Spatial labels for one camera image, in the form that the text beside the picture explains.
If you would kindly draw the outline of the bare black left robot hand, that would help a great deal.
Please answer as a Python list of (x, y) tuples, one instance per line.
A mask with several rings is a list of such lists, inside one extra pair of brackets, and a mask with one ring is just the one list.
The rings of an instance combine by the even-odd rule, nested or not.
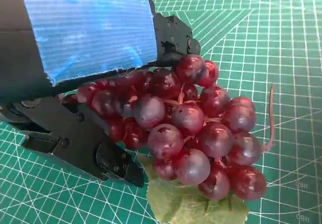
[(142, 169), (85, 104), (58, 95), (199, 54), (191, 28), (152, 0), (1, 0), (1, 120), (22, 147), (94, 179), (144, 185)]

